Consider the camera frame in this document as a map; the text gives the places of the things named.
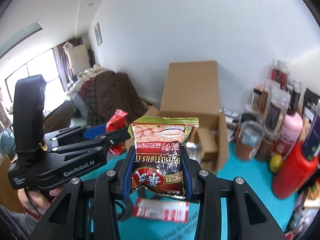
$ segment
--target red bottle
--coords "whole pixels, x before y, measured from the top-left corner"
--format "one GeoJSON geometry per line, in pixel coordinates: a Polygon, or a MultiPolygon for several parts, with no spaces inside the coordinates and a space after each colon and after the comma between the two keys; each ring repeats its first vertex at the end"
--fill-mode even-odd
{"type": "Polygon", "coordinates": [[[273,193],[278,198],[287,198],[295,193],[315,172],[318,158],[307,161],[301,152],[302,142],[298,141],[272,181],[273,193]]]}

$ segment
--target gray sleeve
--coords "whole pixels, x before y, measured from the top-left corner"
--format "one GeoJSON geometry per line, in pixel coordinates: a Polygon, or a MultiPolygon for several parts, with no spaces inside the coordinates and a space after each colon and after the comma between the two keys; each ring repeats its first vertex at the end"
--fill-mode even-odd
{"type": "Polygon", "coordinates": [[[26,214],[11,212],[0,206],[0,223],[6,226],[17,240],[27,240],[37,221],[26,214]]]}

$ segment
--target yellow lemon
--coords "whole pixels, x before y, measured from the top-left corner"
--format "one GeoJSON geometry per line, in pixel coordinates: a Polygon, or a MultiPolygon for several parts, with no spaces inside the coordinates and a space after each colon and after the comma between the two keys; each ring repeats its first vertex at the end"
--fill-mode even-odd
{"type": "Polygon", "coordinates": [[[283,164],[283,157],[280,154],[274,155],[269,162],[269,169],[277,173],[283,164]]]}

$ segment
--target bolt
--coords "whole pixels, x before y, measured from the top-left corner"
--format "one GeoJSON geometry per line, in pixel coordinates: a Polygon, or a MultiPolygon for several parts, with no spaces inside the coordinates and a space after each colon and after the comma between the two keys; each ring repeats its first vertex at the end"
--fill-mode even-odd
{"type": "Polygon", "coordinates": [[[244,183],[244,179],[242,179],[241,177],[238,177],[238,178],[236,178],[236,183],[241,185],[244,183]]]}
{"type": "Polygon", "coordinates": [[[107,171],[107,175],[110,177],[114,176],[115,174],[116,174],[116,172],[114,170],[107,171]]]}
{"type": "Polygon", "coordinates": [[[71,179],[71,183],[73,184],[73,185],[76,185],[76,184],[78,184],[80,182],[80,179],[79,178],[73,178],[73,179],[71,179]]]}
{"type": "Polygon", "coordinates": [[[199,174],[200,174],[201,176],[203,176],[203,177],[206,177],[206,176],[209,175],[209,172],[206,171],[206,170],[201,170],[201,171],[199,171],[199,174]]]}

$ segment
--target framed picture on wall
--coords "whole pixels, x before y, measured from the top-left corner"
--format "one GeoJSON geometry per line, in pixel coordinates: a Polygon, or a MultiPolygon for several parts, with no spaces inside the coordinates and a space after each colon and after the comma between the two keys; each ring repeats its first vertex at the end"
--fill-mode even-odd
{"type": "Polygon", "coordinates": [[[94,33],[96,34],[96,39],[97,39],[98,46],[100,46],[102,44],[102,37],[101,37],[99,23],[96,24],[96,26],[94,28],[94,33]]]}

